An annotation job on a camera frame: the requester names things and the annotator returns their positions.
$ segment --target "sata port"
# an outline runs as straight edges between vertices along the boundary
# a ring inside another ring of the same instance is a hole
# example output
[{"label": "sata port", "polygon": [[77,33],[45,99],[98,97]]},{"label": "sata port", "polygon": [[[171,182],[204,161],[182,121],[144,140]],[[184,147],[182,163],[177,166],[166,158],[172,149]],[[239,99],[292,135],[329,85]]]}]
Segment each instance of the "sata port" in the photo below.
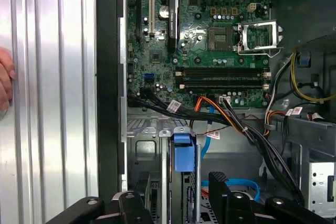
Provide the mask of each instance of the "sata port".
[{"label": "sata port", "polygon": [[144,73],[143,79],[145,82],[153,82],[155,79],[155,74],[154,73]]}]

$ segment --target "aluminum panel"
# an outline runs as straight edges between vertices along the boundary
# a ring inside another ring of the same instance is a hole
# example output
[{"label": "aluminum panel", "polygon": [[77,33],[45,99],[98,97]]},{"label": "aluminum panel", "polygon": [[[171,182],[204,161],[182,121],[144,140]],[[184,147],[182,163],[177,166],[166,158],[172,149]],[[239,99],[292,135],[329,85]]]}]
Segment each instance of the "aluminum panel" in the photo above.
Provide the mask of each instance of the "aluminum panel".
[{"label": "aluminum panel", "polygon": [[17,73],[0,121],[1,223],[45,223],[98,195],[95,6],[0,0]]}]

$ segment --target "label sticker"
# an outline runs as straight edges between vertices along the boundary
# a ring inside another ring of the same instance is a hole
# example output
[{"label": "label sticker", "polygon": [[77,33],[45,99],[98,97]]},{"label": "label sticker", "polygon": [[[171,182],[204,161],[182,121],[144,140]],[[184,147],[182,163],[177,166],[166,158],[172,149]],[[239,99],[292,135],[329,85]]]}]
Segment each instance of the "label sticker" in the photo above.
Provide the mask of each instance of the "label sticker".
[{"label": "label sticker", "polygon": [[299,115],[302,111],[302,107],[296,107],[294,108],[293,112],[291,115]]},{"label": "label sticker", "polygon": [[287,113],[286,113],[286,116],[292,115],[292,112],[293,112],[293,109],[288,110]]},{"label": "label sticker", "polygon": [[171,103],[169,104],[169,106],[167,107],[167,110],[169,112],[175,113],[179,109],[180,106],[181,106],[181,103],[173,99]]},{"label": "label sticker", "polygon": [[218,140],[221,139],[219,137],[219,131],[209,132],[206,136],[209,136],[213,139],[218,139]]},{"label": "label sticker", "polygon": [[312,118],[313,120],[315,120],[315,119],[324,119],[323,117],[321,117],[321,116],[319,115],[319,113],[314,113],[313,115],[311,115],[311,118]]}]

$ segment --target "hand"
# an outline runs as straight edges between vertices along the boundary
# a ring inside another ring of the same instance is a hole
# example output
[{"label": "hand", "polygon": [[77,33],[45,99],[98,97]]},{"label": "hand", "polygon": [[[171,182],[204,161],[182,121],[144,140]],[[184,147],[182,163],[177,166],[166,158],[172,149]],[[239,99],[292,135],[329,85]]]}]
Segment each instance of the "hand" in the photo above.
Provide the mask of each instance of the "hand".
[{"label": "hand", "polygon": [[11,78],[15,78],[13,61],[8,51],[0,47],[0,111],[7,110],[13,98]]}]

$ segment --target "metal bracket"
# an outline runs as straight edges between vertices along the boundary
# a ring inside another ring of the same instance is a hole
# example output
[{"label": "metal bracket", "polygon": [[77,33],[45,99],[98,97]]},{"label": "metal bracket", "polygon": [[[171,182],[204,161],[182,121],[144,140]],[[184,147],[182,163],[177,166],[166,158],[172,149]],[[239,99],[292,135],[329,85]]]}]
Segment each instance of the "metal bracket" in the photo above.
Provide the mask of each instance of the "metal bracket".
[{"label": "metal bracket", "polygon": [[[283,31],[283,29],[277,24],[276,20],[268,20],[268,21],[261,21],[261,22],[253,22],[253,23],[245,23],[237,24],[238,28],[238,34],[239,34],[239,42],[237,44],[237,52],[239,55],[267,55],[268,57],[272,58],[279,54],[281,52],[282,48],[278,47],[279,42],[283,39],[282,35],[279,35],[280,32]],[[271,27],[271,44],[268,46],[256,46],[254,48],[248,47],[248,29],[251,27],[261,27],[261,26],[270,26]],[[278,52],[275,55],[269,55],[266,52],[261,53],[255,53],[258,51],[264,51],[264,50],[272,50],[272,49],[278,49]]]}]

